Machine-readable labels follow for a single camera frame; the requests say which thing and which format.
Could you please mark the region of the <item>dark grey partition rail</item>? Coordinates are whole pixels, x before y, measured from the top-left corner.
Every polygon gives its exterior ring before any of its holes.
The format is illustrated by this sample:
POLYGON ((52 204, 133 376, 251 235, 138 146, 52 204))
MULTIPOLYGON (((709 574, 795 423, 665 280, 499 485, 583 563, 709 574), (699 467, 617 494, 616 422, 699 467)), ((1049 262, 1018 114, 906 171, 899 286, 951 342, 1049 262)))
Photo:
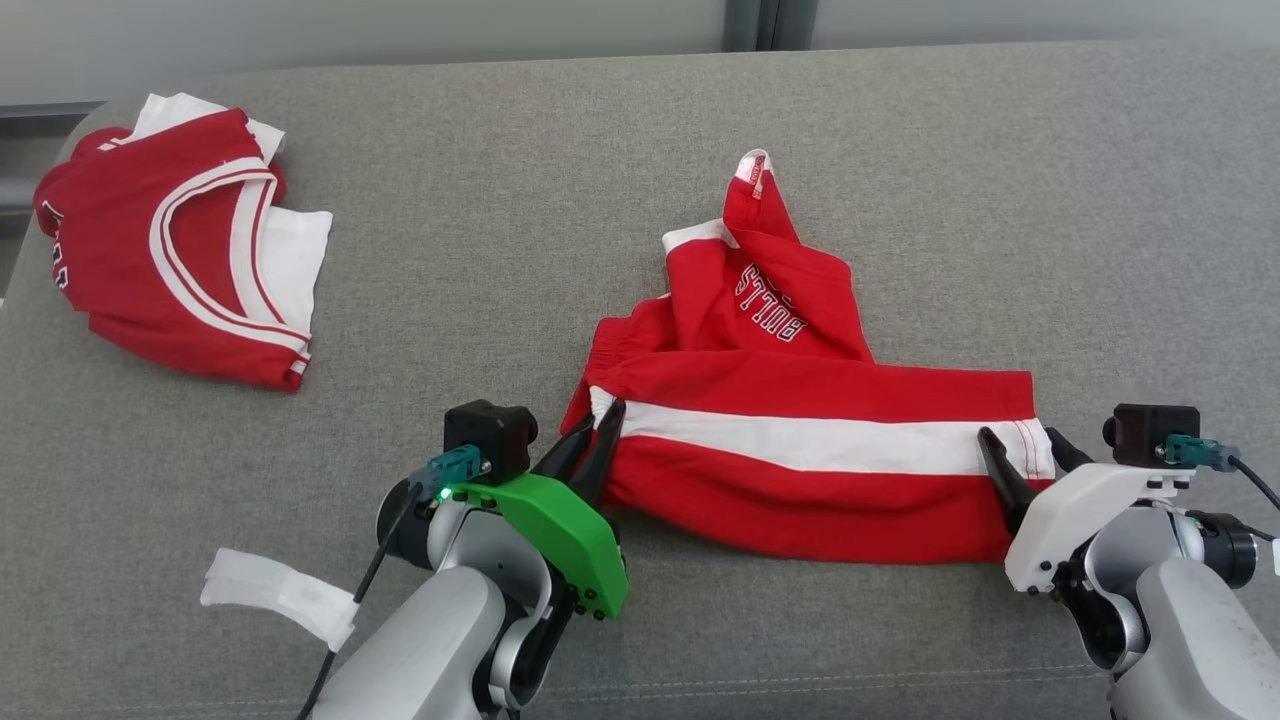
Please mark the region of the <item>dark grey partition rail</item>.
POLYGON ((63 122, 65 118, 82 120, 100 108, 102 101, 0 104, 0 123, 8 122, 63 122))

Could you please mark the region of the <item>red shorts white stripe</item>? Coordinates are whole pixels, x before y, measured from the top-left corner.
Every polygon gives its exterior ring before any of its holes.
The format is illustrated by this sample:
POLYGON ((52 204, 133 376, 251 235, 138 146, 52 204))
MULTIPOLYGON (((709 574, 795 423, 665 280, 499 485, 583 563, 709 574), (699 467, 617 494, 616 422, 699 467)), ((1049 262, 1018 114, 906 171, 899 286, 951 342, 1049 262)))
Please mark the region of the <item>red shorts white stripe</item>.
POLYGON ((783 559, 1004 560, 978 434, 1032 488, 1053 483, 1029 372, 874 360, 849 264, 799 238, 762 149, 718 218, 662 246, 667 292, 599 322, 561 423, 623 405, 608 501, 783 559))

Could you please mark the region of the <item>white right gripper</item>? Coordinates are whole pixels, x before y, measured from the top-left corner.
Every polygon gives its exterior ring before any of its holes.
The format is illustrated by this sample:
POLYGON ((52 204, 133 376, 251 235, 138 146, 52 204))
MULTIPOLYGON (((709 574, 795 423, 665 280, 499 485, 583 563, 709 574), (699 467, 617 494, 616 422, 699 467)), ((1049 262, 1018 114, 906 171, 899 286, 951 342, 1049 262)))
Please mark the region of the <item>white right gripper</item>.
POLYGON ((1055 574, 1078 550, 1085 551, 1087 580, 1102 593, 1121 592, 1165 559, 1197 557, 1196 524, 1170 503, 1194 470, 1093 462, 1057 428, 1044 432, 1066 475, 1038 496, 995 430, 977 434, 1004 524, 1016 532, 1004 565, 1015 591, 1064 587, 1055 574))

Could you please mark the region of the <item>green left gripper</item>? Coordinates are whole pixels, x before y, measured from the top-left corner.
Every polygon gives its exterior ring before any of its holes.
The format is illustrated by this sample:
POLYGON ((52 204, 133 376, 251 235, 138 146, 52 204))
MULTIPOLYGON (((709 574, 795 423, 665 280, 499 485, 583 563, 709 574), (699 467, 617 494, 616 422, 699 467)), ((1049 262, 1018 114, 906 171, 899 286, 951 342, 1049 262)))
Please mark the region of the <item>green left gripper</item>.
POLYGON ((600 505, 626 416, 614 398, 600 420, 585 414, 526 471, 502 486, 445 488, 445 498, 492 510, 579 592, 594 618, 616 619, 628 598, 625 561, 600 505))

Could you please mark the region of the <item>white tape label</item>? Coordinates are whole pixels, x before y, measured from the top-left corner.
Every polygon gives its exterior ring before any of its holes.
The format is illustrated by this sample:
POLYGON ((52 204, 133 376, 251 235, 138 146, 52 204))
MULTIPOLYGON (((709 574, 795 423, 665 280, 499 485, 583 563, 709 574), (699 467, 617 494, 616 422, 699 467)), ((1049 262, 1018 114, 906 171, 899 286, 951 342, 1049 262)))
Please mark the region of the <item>white tape label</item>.
POLYGON ((337 653, 355 629, 355 594, 256 553, 219 548, 200 603, 239 605, 288 618, 337 653))

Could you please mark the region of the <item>red jersey white trim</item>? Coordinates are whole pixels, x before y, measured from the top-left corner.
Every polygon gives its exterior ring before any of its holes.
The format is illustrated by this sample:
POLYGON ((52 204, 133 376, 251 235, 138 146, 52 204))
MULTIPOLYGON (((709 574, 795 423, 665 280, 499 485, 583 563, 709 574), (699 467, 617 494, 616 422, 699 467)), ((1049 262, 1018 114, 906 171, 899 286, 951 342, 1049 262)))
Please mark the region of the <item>red jersey white trim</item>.
POLYGON ((131 128, 86 135, 35 191, 56 287, 129 354, 296 392, 333 215, 283 208, 284 145, 188 94, 152 94, 131 128))

